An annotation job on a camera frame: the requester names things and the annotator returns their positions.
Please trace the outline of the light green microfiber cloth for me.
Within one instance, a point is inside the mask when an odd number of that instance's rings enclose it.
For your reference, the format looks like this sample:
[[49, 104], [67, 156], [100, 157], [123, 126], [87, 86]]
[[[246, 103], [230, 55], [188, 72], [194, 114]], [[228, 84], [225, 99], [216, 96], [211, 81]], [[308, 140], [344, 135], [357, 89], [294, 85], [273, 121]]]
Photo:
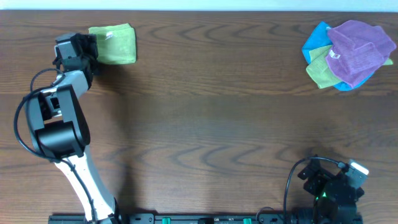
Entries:
[[90, 27], [88, 32], [96, 36], [99, 63], [125, 65], [136, 62], [136, 33], [130, 24]]

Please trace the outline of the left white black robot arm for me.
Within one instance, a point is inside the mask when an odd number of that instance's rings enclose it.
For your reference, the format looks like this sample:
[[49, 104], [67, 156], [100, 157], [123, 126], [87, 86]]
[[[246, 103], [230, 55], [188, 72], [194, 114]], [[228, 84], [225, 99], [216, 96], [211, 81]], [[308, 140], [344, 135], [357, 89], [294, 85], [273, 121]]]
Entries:
[[90, 130], [79, 104], [98, 72], [93, 34], [70, 33], [55, 39], [49, 86], [30, 88], [19, 105], [25, 110], [32, 146], [26, 149], [56, 165], [71, 183], [83, 217], [52, 216], [50, 223], [127, 223], [115, 197], [104, 185], [90, 154]]

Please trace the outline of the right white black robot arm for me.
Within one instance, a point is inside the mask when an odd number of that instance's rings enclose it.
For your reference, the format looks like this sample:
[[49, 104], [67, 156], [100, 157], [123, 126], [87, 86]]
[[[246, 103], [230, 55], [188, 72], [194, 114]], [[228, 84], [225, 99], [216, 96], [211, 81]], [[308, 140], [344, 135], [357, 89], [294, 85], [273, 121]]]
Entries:
[[357, 202], [364, 195], [361, 186], [369, 170], [360, 163], [338, 162], [313, 156], [298, 177], [303, 189], [314, 196], [312, 208], [300, 208], [293, 214], [284, 212], [286, 223], [363, 224]]

